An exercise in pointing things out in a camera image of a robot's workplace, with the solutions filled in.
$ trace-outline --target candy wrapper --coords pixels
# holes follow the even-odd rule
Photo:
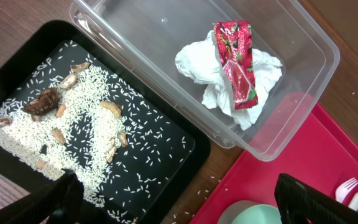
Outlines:
[[[233,88],[234,109],[247,109],[257,105],[249,22],[216,22],[214,35],[223,72]]]

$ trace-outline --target red tray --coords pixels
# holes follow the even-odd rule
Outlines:
[[[358,147],[320,106],[316,105],[283,152],[262,162],[244,151],[190,223],[217,223],[234,202],[252,200],[277,206],[274,189],[287,173],[335,198],[336,188],[358,180]],[[358,186],[345,198],[348,205]]]

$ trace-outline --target light green bowl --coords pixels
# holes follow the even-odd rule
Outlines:
[[[254,205],[241,212],[231,224],[282,224],[280,212],[271,205]]]

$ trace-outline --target black tray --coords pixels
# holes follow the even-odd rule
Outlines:
[[[147,154],[141,153],[139,149],[135,147],[119,148],[118,154],[115,156],[114,161],[125,162],[126,165],[134,164],[139,171],[132,171],[132,175],[136,176],[138,172],[140,175],[154,174],[159,176],[159,181],[162,182],[162,177],[168,177],[166,182],[158,184],[154,183],[150,185],[153,191],[151,198],[141,198],[132,195],[136,194],[115,194],[116,190],[123,189],[124,186],[131,186],[131,183],[136,183],[137,179],[132,177],[115,179],[113,185],[102,184],[104,186],[103,194],[105,196],[106,205],[104,208],[95,208],[94,205],[85,202],[82,208],[82,216],[80,223],[91,223],[97,221],[98,223],[114,223],[115,221],[106,214],[108,210],[125,210],[129,211],[133,217],[139,217],[141,223],[159,223],[165,214],[169,211],[176,199],[184,191],[190,180],[196,174],[197,170],[201,167],[203,162],[209,155],[210,145],[208,138],[186,118],[184,118],[178,111],[173,109],[167,102],[154,93],[149,87],[143,84],[137,79],[131,72],[127,71],[120,63],[115,61],[106,52],[101,50],[96,44],[90,41],[85,35],[78,31],[71,24],[63,21],[52,21],[40,28],[30,40],[0,69],[0,105],[9,97],[22,96],[24,99],[30,95],[31,88],[22,88],[26,91],[19,91],[17,87],[25,86],[25,84],[32,78],[31,73],[37,68],[41,62],[44,62],[47,57],[52,58],[54,62],[54,70],[52,73],[65,76],[68,72],[68,66],[74,63],[82,63],[85,58],[92,60],[92,63],[96,66],[101,66],[109,72],[114,72],[123,80],[126,81],[131,87],[142,94],[146,101],[148,101],[150,110],[156,111],[159,115],[163,115],[163,119],[158,120],[158,124],[165,129],[169,129],[167,132],[170,136],[176,136],[176,141],[180,142],[182,136],[186,136],[186,144],[182,146],[172,146],[168,142],[162,144],[158,142],[162,154],[160,157],[163,162],[159,163],[154,161],[154,167],[152,170],[146,169],[144,166],[145,158]],[[44,78],[45,82],[42,86],[37,86],[38,89],[48,86],[48,78]],[[128,102],[123,99],[120,103],[127,108]],[[124,115],[129,117],[128,111],[123,110]],[[170,123],[169,128],[164,127],[163,124]],[[79,144],[81,136],[77,137],[77,142],[68,142],[68,144]],[[151,146],[156,142],[153,142],[155,138],[149,138],[147,141]],[[167,151],[164,148],[177,147],[182,150]],[[123,153],[130,151],[128,156],[124,156]],[[166,162],[169,154],[172,154],[175,158],[172,161]],[[119,166],[114,167],[114,172],[119,175],[125,175],[124,169]],[[26,190],[32,192],[45,185],[49,180],[42,174],[34,172],[25,163],[19,162],[18,158],[13,157],[10,153],[0,147],[0,174],[4,175],[8,179],[11,179],[15,183],[19,184]],[[112,202],[109,202],[109,197],[114,197]],[[132,199],[132,203],[129,205],[128,200]],[[121,210],[122,202],[127,202],[124,210]]]

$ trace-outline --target white fork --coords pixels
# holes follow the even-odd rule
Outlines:
[[[343,182],[335,191],[335,199],[343,203],[343,200],[346,198],[346,195],[353,190],[353,188],[358,184],[356,178],[351,178],[345,182]]]

